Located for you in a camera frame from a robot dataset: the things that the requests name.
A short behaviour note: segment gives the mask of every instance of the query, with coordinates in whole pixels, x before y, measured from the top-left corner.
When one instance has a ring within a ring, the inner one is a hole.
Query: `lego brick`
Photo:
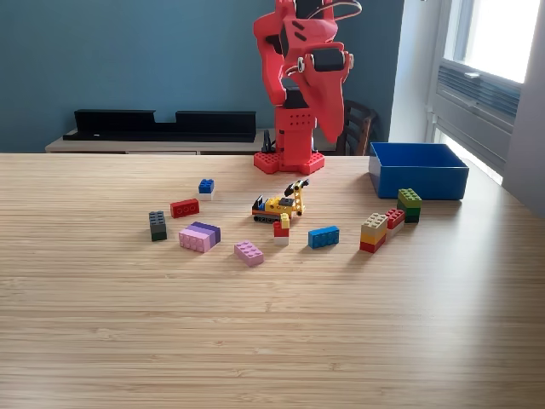
[[[403,220],[405,220],[405,212],[404,210],[398,210],[398,209],[391,209],[387,214],[386,217],[388,218],[388,229],[395,228],[398,226]]]
[[[170,205],[170,214],[174,219],[197,215],[199,211],[198,200],[196,199],[184,200],[183,202],[173,203]]]
[[[275,237],[274,245],[290,245],[289,237]]]
[[[207,236],[206,234],[194,232],[185,228],[179,233],[179,238],[180,247],[200,251],[201,253],[206,253],[211,249],[210,236]]]
[[[405,212],[405,218],[407,216],[419,216],[421,212],[420,207],[406,207],[401,200],[398,199],[398,209]]]
[[[199,226],[187,226],[187,230],[192,230],[193,232],[198,232],[202,234],[206,234],[209,236],[210,239],[210,248],[214,247],[217,242],[215,241],[215,231],[214,230],[208,230],[207,228],[200,228]]]
[[[422,207],[422,199],[412,189],[399,189],[398,199],[408,209]]]
[[[235,244],[234,250],[238,258],[245,262],[248,267],[254,267],[265,261],[263,253],[248,240]]]
[[[400,230],[402,230],[405,227],[405,222],[402,221],[400,224],[398,224],[395,228],[389,228],[386,232],[386,241],[390,241],[393,239],[393,237],[399,233]]]
[[[152,241],[165,241],[167,238],[167,232],[152,233]]]
[[[167,239],[167,225],[162,211],[152,211],[150,218],[150,233],[152,241],[163,241]]]
[[[199,193],[212,193],[214,192],[214,181],[212,179],[203,179],[198,185]]]
[[[204,224],[201,222],[194,222],[192,226],[197,226],[198,228],[205,228],[207,230],[212,230],[215,232],[215,242],[218,244],[221,242],[221,229],[217,226],[212,226],[211,224]]]
[[[361,233],[359,241],[361,243],[367,243],[368,245],[376,245],[383,238],[384,238],[384,235],[375,237],[375,236],[369,236],[368,234],[365,234],[365,233]]]
[[[211,202],[212,200],[214,200],[214,194],[215,191],[213,191],[212,193],[199,193],[197,195],[197,199],[203,202]]]
[[[420,216],[406,216],[405,217],[405,223],[406,224],[417,224],[420,221]]]
[[[330,228],[320,228],[308,232],[308,246],[312,249],[318,249],[327,245],[339,244],[340,230],[337,226]]]
[[[274,222],[272,227],[274,228],[274,237],[290,236],[290,230],[288,228],[282,228],[282,224],[280,222]]]
[[[290,228],[290,217],[286,213],[280,215],[280,222],[282,223],[282,228]]]
[[[386,216],[373,213],[364,224],[361,225],[361,233],[375,238],[381,238],[386,234],[387,225],[388,219]]]
[[[382,247],[382,245],[386,243],[386,235],[379,241],[376,245],[369,245],[367,243],[360,243],[359,249],[361,251],[367,251],[368,253],[376,253],[378,249]]]

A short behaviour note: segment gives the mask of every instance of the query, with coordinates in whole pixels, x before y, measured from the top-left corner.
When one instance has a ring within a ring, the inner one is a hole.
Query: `stacked lego bricks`
[[[422,199],[412,189],[401,189],[398,195],[398,210],[405,213],[405,223],[418,223],[420,221],[420,211],[422,209]]]
[[[378,213],[372,214],[361,226],[359,249],[375,253],[386,242],[388,218]]]
[[[272,228],[275,245],[290,245],[290,217],[286,213],[280,215],[280,222],[274,222]]]
[[[221,229],[194,222],[180,233],[180,247],[206,253],[221,241]]]
[[[386,241],[395,236],[405,225],[405,212],[403,210],[391,209],[387,214],[388,226],[386,232]]]
[[[203,179],[198,185],[198,199],[202,201],[212,201],[214,199],[214,181],[212,179]]]

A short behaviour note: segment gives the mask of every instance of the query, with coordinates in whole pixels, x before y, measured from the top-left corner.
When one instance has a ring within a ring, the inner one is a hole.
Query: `blue lego brick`
[[[337,226],[313,230],[312,232],[308,232],[308,246],[311,249],[319,249],[327,245],[338,245],[339,234],[340,230]]]
[[[196,226],[198,228],[205,228],[207,230],[212,230],[215,233],[215,242],[219,243],[221,242],[221,229],[217,228],[216,226],[211,226],[209,224],[194,222],[192,224],[193,226]]]
[[[199,193],[212,193],[214,192],[214,181],[212,179],[203,179],[201,184],[198,185]]]

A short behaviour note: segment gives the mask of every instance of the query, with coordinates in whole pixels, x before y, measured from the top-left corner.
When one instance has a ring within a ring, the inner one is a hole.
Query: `green lego brick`
[[[408,208],[403,204],[401,200],[398,199],[398,210],[402,210],[405,212],[405,216],[419,216],[420,215],[420,207],[412,207]]]
[[[412,189],[399,189],[398,200],[401,200],[407,209],[422,207],[422,199]]]
[[[405,216],[405,224],[415,224],[420,221],[420,216]]]
[[[152,233],[152,241],[163,241],[167,239],[167,232]]]

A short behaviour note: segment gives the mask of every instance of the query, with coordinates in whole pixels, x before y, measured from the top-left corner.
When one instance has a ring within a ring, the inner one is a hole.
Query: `blue plastic box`
[[[369,172],[381,199],[396,199],[411,188],[424,200],[460,200],[469,168],[446,145],[436,143],[371,143]]]

